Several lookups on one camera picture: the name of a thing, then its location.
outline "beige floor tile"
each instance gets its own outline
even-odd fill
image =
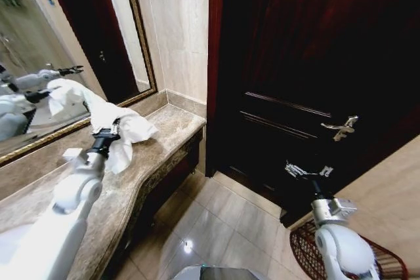
[[[223,222],[235,228],[245,206],[246,200],[228,188],[220,185],[206,208],[216,214]]]
[[[118,272],[115,280],[146,280],[146,278],[139,272],[136,265],[128,257],[120,271]]]
[[[233,231],[214,214],[204,210],[186,239],[192,242],[192,248],[207,265],[217,265],[222,260]]]
[[[271,214],[274,218],[280,217],[280,207],[277,206],[275,203],[265,199],[263,196],[254,193],[249,188],[241,185],[237,181],[231,179],[230,177],[224,175],[223,173],[216,172],[213,179],[217,181],[218,183],[222,184],[223,186],[226,186],[233,192],[237,193],[239,196],[245,198],[250,203],[253,203],[254,205],[258,206],[262,210],[268,212]]]
[[[282,266],[286,267],[299,279],[305,280],[310,279],[306,273],[302,270],[299,263],[296,261],[295,256],[290,247],[290,231],[287,230],[282,225],[279,225],[277,230],[276,239],[274,241],[274,250],[272,257],[280,263]]]
[[[270,259],[269,255],[235,231],[220,264],[231,268],[251,269],[267,275]]]
[[[270,261],[270,267],[268,268],[268,278],[270,278],[270,280],[300,280],[300,278],[298,278],[285,266],[279,264],[274,259],[271,259]]]
[[[202,206],[206,206],[219,186],[218,182],[196,171],[195,174],[188,175],[180,189]]]
[[[185,238],[203,212],[203,206],[177,190],[158,210],[155,218],[166,223],[180,237]]]
[[[290,243],[290,231],[286,229],[283,225],[279,224],[277,229],[276,238],[274,240],[274,250],[272,253],[272,257],[277,260],[277,262],[283,264],[284,260],[284,244]]]
[[[178,272],[187,266],[201,265],[203,260],[193,250],[185,250],[185,244],[183,243],[177,249],[174,258],[171,260],[163,275],[159,280],[172,279]]]
[[[159,279],[181,244],[179,236],[156,221],[152,231],[135,245],[130,257],[147,280]]]
[[[246,202],[235,230],[271,256],[278,226],[278,219]]]

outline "door panel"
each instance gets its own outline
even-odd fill
[[[336,192],[359,177],[357,163],[419,103],[417,0],[223,0],[217,134],[219,168],[272,192],[289,211],[307,207],[310,172],[334,168]],[[356,132],[337,131],[360,116]]]

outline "wall tile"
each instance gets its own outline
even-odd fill
[[[150,0],[168,89],[207,99],[208,0]]]

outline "beige marble wall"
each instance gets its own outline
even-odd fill
[[[165,87],[206,102],[209,0],[140,0],[142,8],[147,1],[146,33],[156,31]]]
[[[420,136],[339,192],[358,212],[350,226],[395,252],[420,276]]]

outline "white towel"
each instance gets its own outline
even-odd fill
[[[110,128],[113,122],[120,118],[119,135],[121,139],[111,144],[109,158],[105,164],[106,169],[114,174],[122,172],[130,165],[133,158],[131,144],[145,141],[158,131],[153,124],[137,112],[108,103],[76,81],[55,79],[48,83],[47,88],[59,88],[53,90],[49,95],[49,107],[53,117],[60,119],[74,117],[69,112],[73,107],[72,105],[86,101],[91,113],[94,133],[102,128]]]

